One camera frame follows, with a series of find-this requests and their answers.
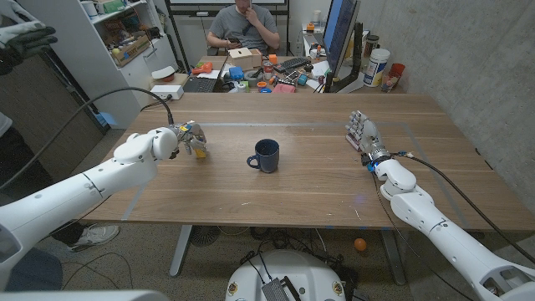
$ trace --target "sneaker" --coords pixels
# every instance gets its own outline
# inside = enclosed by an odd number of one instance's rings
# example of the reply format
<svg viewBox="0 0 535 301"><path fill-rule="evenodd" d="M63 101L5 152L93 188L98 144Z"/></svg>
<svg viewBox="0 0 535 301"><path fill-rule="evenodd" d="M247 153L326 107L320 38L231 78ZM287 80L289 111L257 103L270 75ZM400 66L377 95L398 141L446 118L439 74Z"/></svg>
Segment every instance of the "sneaker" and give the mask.
<svg viewBox="0 0 535 301"><path fill-rule="evenodd" d="M70 252L80 252L88 247L105 244L119 234L119 226L96 227L96 224L86 227L80 239L72 246Z"/></svg>

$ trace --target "gray floor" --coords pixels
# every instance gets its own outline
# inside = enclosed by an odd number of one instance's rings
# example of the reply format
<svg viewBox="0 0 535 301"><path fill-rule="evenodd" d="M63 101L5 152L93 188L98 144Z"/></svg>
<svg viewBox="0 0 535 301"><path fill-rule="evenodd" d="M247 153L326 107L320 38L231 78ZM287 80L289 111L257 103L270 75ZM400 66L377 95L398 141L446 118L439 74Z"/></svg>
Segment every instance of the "gray floor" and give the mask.
<svg viewBox="0 0 535 301"><path fill-rule="evenodd" d="M108 135L88 154L86 159L74 172L86 170L98 164L122 135L122 130L111 130ZM80 263L88 263L106 253L118 253L125 256L132 268L133 285L138 289L152 289L164 293L171 300L222 300L227 281L239 267L240 258L248 251L256 250L259 241L254 240L248 232L237 236L220 237L211 246L190 246L181 276L171 278L168 270L176 240L181 227L164 224L122 223L121 232L112 242L103 246L92 247L81 253L70 253L61 243L47 238L37 248L57 256L64 264L64 285ZM224 227L229 233L240 232L244 228ZM294 235L300 232L295 229ZM390 276L385 251L380 234L377 231L355 230L319 230L324 238L327 250L333 255L342 254L344 265L354 268L359 273L359 290L368 294L370 300L465 300L461 295L448 288L437 276L434 276L419 260L407 250L399 237L400 253L404 259L405 274L409 285L397 286ZM409 243L430 265L447 281L477 299L471 288L460 274L440 255L436 248L419 232L404 232ZM524 234L509 234L515 242L535 254L535 237ZM368 243L368 249L357 252L353 241L362 237ZM480 239L481 243L503 258L533 267L494 233L488 233ZM106 255L89 265L95 271L109 277L120 288L130 288L130 278L126 263L114 254ZM106 278L86 268L80 270L66 287L67 290L115 289Z"/></svg>

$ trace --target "computer monitor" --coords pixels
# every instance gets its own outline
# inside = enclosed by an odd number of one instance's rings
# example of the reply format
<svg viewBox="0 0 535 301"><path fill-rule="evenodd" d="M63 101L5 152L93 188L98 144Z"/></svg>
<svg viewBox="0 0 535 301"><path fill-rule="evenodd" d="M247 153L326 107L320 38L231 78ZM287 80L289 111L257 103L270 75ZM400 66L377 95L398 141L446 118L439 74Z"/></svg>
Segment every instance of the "computer monitor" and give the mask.
<svg viewBox="0 0 535 301"><path fill-rule="evenodd" d="M329 68L334 77L338 76L342 61L344 61L345 49L353 33L359 6L360 1L357 0L333 0L331 2L324 30L324 46Z"/></svg>

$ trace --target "blue mug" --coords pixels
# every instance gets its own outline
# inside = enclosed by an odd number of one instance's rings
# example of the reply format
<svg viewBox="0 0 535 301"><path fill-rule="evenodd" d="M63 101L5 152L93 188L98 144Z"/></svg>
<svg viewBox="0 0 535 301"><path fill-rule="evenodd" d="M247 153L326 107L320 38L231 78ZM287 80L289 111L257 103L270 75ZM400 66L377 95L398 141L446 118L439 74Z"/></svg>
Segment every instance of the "blue mug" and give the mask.
<svg viewBox="0 0 535 301"><path fill-rule="evenodd" d="M257 153L247 158L247 164L263 172L274 172L278 166L278 143L275 140L260 140L254 147ZM256 160L257 164L251 165L251 161Z"/></svg>

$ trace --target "mug handle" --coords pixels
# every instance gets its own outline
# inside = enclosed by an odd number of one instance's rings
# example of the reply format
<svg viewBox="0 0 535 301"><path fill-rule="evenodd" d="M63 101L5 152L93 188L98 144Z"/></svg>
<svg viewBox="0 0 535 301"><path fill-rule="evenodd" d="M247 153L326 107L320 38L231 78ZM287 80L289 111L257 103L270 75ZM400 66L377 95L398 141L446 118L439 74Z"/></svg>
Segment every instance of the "mug handle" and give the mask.
<svg viewBox="0 0 535 301"><path fill-rule="evenodd" d="M251 165L251 161L253 161L253 160L256 160L258 164L256 164L255 166ZM247 158L247 164L249 165L249 167L260 169L260 161L258 161L257 155L248 157Z"/></svg>

